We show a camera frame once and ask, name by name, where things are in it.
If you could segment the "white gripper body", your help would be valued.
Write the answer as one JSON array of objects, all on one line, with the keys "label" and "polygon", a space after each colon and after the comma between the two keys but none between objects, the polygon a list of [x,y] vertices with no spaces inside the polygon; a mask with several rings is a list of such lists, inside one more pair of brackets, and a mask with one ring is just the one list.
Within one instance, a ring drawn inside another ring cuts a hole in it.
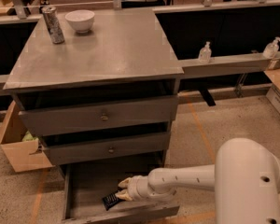
[{"label": "white gripper body", "polygon": [[128,194],[133,201],[143,201],[149,199],[149,188],[146,176],[137,175],[130,179],[128,184]]}]

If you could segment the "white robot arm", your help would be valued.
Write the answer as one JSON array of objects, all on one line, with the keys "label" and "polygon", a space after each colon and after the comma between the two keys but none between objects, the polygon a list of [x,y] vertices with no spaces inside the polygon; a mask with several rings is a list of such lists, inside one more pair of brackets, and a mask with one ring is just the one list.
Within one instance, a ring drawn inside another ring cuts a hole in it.
[{"label": "white robot arm", "polygon": [[216,224],[280,224],[280,160],[247,138],[225,142],[212,165],[157,168],[119,187],[116,196],[125,201],[165,201],[178,188],[212,190]]}]

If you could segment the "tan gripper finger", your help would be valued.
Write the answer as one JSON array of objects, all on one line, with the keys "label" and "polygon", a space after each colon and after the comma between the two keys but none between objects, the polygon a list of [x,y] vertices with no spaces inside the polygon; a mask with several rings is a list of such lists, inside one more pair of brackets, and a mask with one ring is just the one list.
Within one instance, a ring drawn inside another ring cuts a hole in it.
[{"label": "tan gripper finger", "polygon": [[131,179],[130,177],[125,178],[124,180],[122,180],[122,181],[119,182],[119,187],[120,187],[121,189],[126,189],[126,188],[128,187],[128,185],[129,185],[129,183],[130,183],[131,180],[132,180],[132,179]]},{"label": "tan gripper finger", "polygon": [[123,201],[129,201],[130,200],[130,196],[128,194],[128,191],[126,189],[122,189],[122,190],[119,190],[115,196],[118,198],[118,199],[121,199]]}]

